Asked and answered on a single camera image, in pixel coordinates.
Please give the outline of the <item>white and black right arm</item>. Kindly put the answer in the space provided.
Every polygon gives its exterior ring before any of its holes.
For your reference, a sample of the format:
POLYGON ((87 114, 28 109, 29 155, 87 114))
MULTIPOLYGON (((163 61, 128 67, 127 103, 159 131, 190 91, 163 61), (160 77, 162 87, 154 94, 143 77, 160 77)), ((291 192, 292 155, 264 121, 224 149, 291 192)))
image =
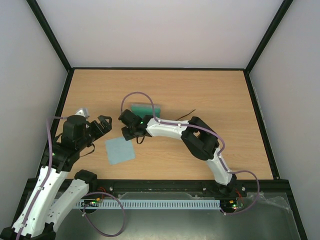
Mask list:
POLYGON ((166 120, 153 115, 140 117, 129 109, 124 110, 118 120, 125 140, 144 137, 167 137, 181 140, 192 156, 206 162, 213 173, 216 190, 229 196, 236 189, 237 177, 227 166, 222 151, 225 148, 218 137, 203 120, 193 116, 190 120, 166 120))

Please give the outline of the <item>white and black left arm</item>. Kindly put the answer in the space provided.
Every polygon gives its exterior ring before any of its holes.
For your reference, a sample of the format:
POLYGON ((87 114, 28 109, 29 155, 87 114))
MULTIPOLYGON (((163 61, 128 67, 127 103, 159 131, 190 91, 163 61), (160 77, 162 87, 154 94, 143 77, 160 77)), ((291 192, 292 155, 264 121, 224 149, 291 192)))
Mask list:
POLYGON ((75 114, 63 123, 60 142, 49 140, 37 183, 22 213, 12 226, 2 230, 3 240, 53 240, 72 208, 82 197, 97 187, 98 176, 87 170, 76 173, 62 196, 55 197, 80 159, 80 153, 94 141, 112 130, 112 118, 100 115, 98 120, 87 121, 85 115, 75 114))

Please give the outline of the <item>grey felt glasses case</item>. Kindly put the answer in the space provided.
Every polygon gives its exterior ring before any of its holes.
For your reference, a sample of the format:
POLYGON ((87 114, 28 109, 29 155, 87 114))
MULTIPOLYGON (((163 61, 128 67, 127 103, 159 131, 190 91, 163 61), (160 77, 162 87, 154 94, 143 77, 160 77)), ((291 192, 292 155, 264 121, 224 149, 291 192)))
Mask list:
MULTIPOLYGON (((153 115, 153 108, 151 104, 147 103, 132 103, 130 105, 130 110, 135 115, 143 118, 146 115, 153 115)), ((161 107, 159 105, 154 105, 154 113, 157 118, 161 115, 161 107)))

